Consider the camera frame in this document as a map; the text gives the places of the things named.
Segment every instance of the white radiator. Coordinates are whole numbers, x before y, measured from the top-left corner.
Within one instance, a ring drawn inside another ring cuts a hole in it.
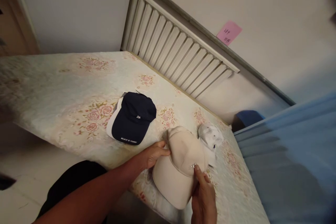
[[[154,0],[130,0],[121,49],[139,55],[194,98],[239,73]]]

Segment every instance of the hand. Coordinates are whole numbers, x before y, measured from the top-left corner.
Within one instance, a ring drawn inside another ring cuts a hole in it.
[[[195,175],[198,184],[191,200],[191,223],[217,223],[216,193],[209,177],[202,173],[198,165],[195,166]]]
[[[170,155],[170,150],[164,149],[165,145],[165,141],[156,142],[138,154],[143,168],[149,169],[155,165],[159,157]]]

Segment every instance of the black pants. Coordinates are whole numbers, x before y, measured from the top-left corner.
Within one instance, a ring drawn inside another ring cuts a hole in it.
[[[95,162],[82,161],[71,166],[49,189],[47,200],[43,204],[37,219],[68,194],[104,173],[106,173],[105,168]]]

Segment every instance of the pink sticky note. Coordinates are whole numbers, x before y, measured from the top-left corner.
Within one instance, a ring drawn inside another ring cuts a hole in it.
[[[217,38],[219,38],[224,44],[228,46],[242,30],[243,29],[240,28],[235,22],[228,21],[217,34]]]

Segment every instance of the navy blue baseball cap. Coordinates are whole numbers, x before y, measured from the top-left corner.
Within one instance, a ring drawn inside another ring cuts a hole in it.
[[[138,145],[145,137],[149,124],[156,118],[156,107],[149,97],[128,92],[121,100],[120,110],[115,113],[112,137],[126,144]]]

